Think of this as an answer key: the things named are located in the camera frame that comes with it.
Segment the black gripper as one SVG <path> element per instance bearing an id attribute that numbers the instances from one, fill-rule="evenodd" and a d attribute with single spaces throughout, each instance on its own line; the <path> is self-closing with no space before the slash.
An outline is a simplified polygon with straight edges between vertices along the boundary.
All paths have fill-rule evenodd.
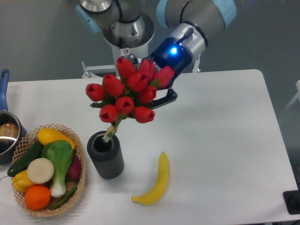
<path id="1" fill-rule="evenodd" d="M 174 75 L 165 86 L 166 95 L 162 98 L 150 102 L 152 109 L 157 109 L 174 102 L 178 95 L 172 87 L 174 80 L 182 73 L 182 71 L 192 62 L 193 53 L 191 47 L 188 46 L 192 42 L 192 37 L 167 37 L 149 56 L 142 59 L 150 59 L 156 66 L 156 72 L 166 66 L 170 66 Z M 126 58 L 133 64 L 137 65 L 138 58 L 134 54 L 129 54 Z"/>

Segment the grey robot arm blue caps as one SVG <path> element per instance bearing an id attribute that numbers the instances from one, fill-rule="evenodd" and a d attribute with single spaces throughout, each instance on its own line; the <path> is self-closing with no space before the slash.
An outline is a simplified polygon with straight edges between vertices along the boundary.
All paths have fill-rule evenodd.
<path id="1" fill-rule="evenodd" d="M 237 11 L 232 0 L 161 0 L 157 20 L 172 32 L 149 52 L 154 24 L 138 0 L 82 0 L 75 10 L 90 32 L 103 34 L 115 60 L 124 57 L 139 65 L 150 59 L 156 69 L 170 66 L 175 77 L 190 64 L 198 66 L 200 54 Z"/>

